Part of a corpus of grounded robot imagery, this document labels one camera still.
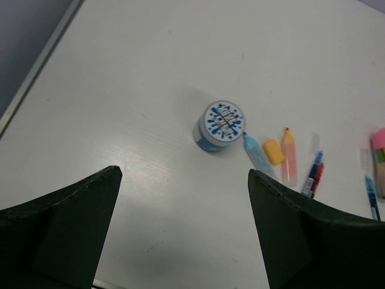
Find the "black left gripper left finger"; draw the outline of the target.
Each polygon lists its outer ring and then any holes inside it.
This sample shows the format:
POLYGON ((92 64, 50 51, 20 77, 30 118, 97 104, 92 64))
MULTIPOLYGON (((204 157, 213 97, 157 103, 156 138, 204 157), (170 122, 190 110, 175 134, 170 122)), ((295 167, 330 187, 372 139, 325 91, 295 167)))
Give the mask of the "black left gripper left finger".
POLYGON ((1 210, 1 288, 91 288, 121 179, 95 173, 1 210))

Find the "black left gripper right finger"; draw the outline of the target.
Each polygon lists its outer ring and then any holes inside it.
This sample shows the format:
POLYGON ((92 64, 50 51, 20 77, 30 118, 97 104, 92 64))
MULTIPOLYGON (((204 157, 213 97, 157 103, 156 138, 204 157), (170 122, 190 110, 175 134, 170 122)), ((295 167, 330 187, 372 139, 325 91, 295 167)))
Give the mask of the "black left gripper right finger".
POLYGON ((335 209, 258 170, 248 191, 271 288, 383 288, 384 223, 335 209))

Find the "red pen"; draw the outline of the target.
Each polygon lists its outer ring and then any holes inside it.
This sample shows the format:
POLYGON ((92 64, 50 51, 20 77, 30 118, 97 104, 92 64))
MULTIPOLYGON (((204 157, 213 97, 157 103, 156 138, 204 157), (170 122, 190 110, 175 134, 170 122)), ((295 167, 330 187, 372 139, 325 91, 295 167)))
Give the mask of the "red pen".
POLYGON ((321 180, 321 176, 322 176, 322 173, 323 173, 323 170, 324 170, 324 166, 325 166, 325 164, 324 164, 324 162, 322 162, 322 163, 319 165, 319 167, 318 167, 318 171, 317 171, 317 173, 316 173, 316 176, 315 176, 313 185, 312 185, 311 190, 310 190, 310 191, 311 191, 310 197, 311 197, 312 199, 313 199, 314 196, 315 196, 316 189, 317 189, 317 187, 318 187, 318 185, 319 185, 319 182, 320 182, 320 180, 321 180))

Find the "teal pen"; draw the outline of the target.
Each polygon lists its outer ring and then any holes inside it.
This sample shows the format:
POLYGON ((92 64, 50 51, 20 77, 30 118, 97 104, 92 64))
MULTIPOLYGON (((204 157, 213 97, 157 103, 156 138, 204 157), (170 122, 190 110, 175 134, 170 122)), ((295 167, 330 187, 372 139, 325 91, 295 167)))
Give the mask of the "teal pen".
POLYGON ((372 218, 374 220, 380 221, 381 219, 378 210, 377 198, 374 191, 374 185, 372 179, 368 175, 365 175, 365 186, 369 198, 369 204, 371 207, 372 218))

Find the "blue ink jar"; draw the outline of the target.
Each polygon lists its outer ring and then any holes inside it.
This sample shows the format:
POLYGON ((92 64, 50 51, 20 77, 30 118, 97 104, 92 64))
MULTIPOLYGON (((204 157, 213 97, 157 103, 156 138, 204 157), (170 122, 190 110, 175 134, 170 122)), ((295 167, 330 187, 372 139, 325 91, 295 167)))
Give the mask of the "blue ink jar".
POLYGON ((233 102, 216 101, 199 117, 192 135, 206 152, 220 152, 242 137, 246 127, 242 110, 233 102))

